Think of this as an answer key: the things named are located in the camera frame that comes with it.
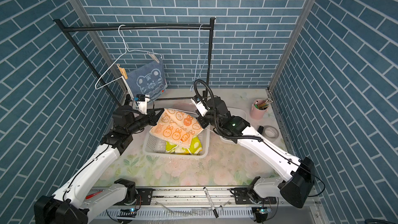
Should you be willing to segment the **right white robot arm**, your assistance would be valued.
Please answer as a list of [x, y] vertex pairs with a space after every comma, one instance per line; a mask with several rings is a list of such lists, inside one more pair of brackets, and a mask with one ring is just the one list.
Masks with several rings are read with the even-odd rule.
[[302, 208], [312, 197], [310, 192], [320, 178], [315, 175], [315, 165], [309, 157], [300, 159], [273, 144], [247, 120], [232, 115], [220, 97], [205, 101], [194, 96], [191, 101], [202, 128], [212, 125], [217, 135], [250, 150], [277, 172], [282, 179], [277, 188], [289, 204]]

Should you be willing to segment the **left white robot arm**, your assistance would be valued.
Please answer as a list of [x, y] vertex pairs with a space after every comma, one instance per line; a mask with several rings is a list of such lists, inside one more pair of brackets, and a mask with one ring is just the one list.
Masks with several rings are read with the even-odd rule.
[[148, 125], [156, 126], [163, 112], [163, 108], [154, 108], [142, 114], [129, 105], [117, 108], [113, 113], [113, 127], [102, 137], [82, 168], [51, 196], [42, 196], [36, 201], [36, 223], [88, 224], [116, 203], [127, 206], [140, 203], [135, 183], [127, 179], [116, 180], [91, 198], [87, 195], [107, 168], [129, 147], [133, 136]]

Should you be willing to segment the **yellow green towel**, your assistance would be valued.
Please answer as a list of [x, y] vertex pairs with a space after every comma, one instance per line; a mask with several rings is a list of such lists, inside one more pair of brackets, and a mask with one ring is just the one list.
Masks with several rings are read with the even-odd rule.
[[202, 143], [197, 136], [193, 137], [189, 148], [184, 148], [166, 141], [166, 153], [176, 155], [198, 155], [202, 150]]

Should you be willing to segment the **beige clothespin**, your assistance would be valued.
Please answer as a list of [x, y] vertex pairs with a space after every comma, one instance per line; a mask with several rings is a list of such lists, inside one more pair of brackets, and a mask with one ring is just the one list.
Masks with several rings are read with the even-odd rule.
[[148, 55], [152, 58], [152, 60], [154, 60], [157, 63], [160, 63], [160, 60], [157, 58], [155, 54], [148, 53]]
[[123, 76], [123, 78], [125, 80], [127, 80], [128, 79], [128, 75], [127, 75], [127, 72], [126, 72], [125, 68], [121, 67], [120, 64], [117, 64], [117, 68], [118, 68], [119, 72], [121, 73], [121, 75]]

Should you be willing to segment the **light blue wire hanger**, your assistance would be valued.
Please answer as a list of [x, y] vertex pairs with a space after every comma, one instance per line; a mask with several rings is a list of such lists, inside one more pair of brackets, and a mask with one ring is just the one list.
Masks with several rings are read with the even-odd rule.
[[205, 44], [208, 44], [209, 38], [205, 39], [203, 42], [201, 41], [201, 31], [204, 29], [204, 24], [201, 24], [198, 30], [198, 54], [197, 54], [197, 60], [195, 63], [195, 68], [194, 68], [194, 76], [192, 79], [192, 83], [190, 85], [190, 92], [193, 92], [194, 86], [193, 83], [195, 80], [200, 79], [202, 71], [204, 69], [204, 63], [206, 61], [207, 56], [204, 58], [203, 63], [200, 64], [201, 61], [201, 55], [202, 55], [202, 48]]

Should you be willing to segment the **blue bear towel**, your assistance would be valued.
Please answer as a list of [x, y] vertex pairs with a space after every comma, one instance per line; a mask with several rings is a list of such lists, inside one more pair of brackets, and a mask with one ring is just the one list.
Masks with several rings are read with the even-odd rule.
[[128, 72], [126, 84], [134, 96], [144, 94], [156, 100], [167, 89], [162, 59]]

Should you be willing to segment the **orange bunny towel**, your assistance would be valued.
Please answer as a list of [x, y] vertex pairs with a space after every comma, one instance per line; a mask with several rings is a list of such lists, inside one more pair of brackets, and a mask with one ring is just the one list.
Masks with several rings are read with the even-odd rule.
[[169, 143], [189, 148], [192, 139], [197, 137], [203, 128], [196, 118], [179, 110], [165, 109], [150, 134]]

